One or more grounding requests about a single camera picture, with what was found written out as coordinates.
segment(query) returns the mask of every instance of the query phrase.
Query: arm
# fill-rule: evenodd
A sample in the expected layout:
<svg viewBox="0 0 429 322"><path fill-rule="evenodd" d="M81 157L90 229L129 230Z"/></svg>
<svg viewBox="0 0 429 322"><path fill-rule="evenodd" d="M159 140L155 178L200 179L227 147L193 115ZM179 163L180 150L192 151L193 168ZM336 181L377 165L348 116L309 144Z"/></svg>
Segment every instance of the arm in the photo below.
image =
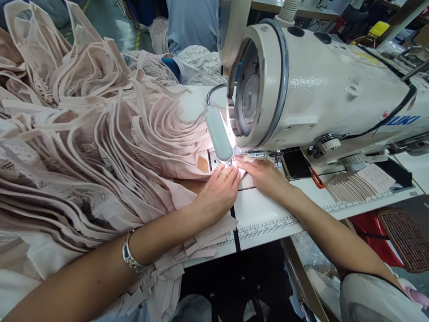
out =
<svg viewBox="0 0 429 322"><path fill-rule="evenodd" d="M356 271L401 285L380 257L358 235L291 185L269 161L238 162L252 175L255 187L290 210L340 273Z"/></svg>
<svg viewBox="0 0 429 322"><path fill-rule="evenodd" d="M136 230L134 259L149 265L171 248L217 223L237 197L238 168L216 168L195 201ZM121 236L50 276L24 298L4 322L83 322L99 316L137 280L122 258Z"/></svg>

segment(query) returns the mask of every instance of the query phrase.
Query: juki logo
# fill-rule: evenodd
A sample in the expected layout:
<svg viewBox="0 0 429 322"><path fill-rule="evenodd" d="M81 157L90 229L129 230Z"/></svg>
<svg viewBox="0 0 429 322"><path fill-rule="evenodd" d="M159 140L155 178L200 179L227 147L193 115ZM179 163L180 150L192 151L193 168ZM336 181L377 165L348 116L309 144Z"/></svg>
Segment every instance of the juki logo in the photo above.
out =
<svg viewBox="0 0 429 322"><path fill-rule="evenodd" d="M417 121L420 118L419 115L417 116L395 116L394 118L392 118L392 120L390 120L389 123L385 124L385 125L409 125L415 121Z"/></svg>

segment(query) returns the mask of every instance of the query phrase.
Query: hand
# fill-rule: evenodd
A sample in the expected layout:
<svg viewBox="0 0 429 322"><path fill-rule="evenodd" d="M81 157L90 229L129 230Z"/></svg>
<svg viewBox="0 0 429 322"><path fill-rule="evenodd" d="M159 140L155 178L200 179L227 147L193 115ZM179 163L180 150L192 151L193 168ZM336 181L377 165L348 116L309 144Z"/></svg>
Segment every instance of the hand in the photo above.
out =
<svg viewBox="0 0 429 322"><path fill-rule="evenodd" d="M209 181L191 204L202 216L202 228L207 229L225 216L237 199L240 173L233 165L218 166Z"/></svg>
<svg viewBox="0 0 429 322"><path fill-rule="evenodd" d="M243 157L235 157L238 167L252 176L255 187L266 196L282 203L289 191L298 188L291 185L285 177L268 160L255 160L244 162Z"/></svg>

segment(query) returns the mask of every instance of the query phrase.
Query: industrial sewing machine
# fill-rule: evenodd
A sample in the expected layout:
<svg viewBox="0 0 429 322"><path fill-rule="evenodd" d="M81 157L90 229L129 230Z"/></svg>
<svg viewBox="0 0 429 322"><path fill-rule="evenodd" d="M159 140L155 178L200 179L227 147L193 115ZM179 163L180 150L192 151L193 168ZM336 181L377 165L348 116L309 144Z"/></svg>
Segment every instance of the industrial sewing machine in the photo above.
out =
<svg viewBox="0 0 429 322"><path fill-rule="evenodd" d="M250 0L219 2L226 124L211 106L206 116L217 158L269 155L279 166L286 148L299 147L323 166L385 160L386 149L429 152L429 84L419 70L397 70L376 50L294 27L293 1L248 27Z"/></svg>

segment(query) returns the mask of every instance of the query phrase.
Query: woman's left hand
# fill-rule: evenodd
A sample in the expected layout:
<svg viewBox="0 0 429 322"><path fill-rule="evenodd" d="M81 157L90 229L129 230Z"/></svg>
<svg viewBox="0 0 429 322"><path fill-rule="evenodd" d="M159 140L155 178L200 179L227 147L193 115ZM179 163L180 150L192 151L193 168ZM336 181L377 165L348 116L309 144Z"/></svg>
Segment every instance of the woman's left hand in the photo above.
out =
<svg viewBox="0 0 429 322"><path fill-rule="evenodd" d="M238 167L218 166L191 204L198 210L202 226L207 229L225 216L237 199L240 173Z"/></svg>

